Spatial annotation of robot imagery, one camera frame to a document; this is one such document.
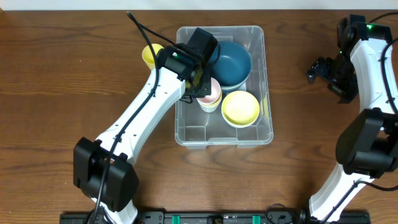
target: white wall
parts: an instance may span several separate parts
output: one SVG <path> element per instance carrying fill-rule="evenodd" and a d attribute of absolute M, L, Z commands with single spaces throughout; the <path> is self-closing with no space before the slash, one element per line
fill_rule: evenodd
<path fill-rule="evenodd" d="M 4 10 L 398 9 L 398 0 L 0 0 Z"/>

